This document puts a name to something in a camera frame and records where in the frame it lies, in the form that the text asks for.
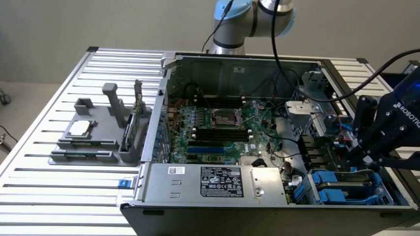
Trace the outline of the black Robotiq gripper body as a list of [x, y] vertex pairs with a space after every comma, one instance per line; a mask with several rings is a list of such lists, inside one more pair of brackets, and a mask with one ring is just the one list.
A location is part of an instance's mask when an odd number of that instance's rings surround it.
[[385, 121], [381, 131], [385, 133], [388, 148], [420, 146], [420, 93], [388, 93], [378, 102], [377, 118]]

